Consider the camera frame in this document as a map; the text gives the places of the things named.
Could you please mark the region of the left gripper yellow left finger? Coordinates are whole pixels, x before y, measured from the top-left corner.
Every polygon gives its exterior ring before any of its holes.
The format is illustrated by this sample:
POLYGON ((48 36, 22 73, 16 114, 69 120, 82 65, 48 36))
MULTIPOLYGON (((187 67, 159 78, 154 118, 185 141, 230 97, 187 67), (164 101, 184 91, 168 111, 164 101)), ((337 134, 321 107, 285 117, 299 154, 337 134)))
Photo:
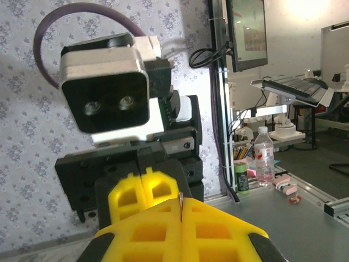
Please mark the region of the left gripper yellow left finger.
POLYGON ((179 261, 182 199, 170 199, 99 230, 78 261, 179 261))

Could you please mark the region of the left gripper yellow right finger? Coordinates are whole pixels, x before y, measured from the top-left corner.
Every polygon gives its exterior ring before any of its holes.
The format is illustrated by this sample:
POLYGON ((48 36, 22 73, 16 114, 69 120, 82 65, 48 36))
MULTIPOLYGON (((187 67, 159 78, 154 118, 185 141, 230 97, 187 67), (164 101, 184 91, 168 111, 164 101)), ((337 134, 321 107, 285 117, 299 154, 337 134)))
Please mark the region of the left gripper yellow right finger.
POLYGON ((263 229, 193 198, 180 205, 181 261, 286 261, 263 229))

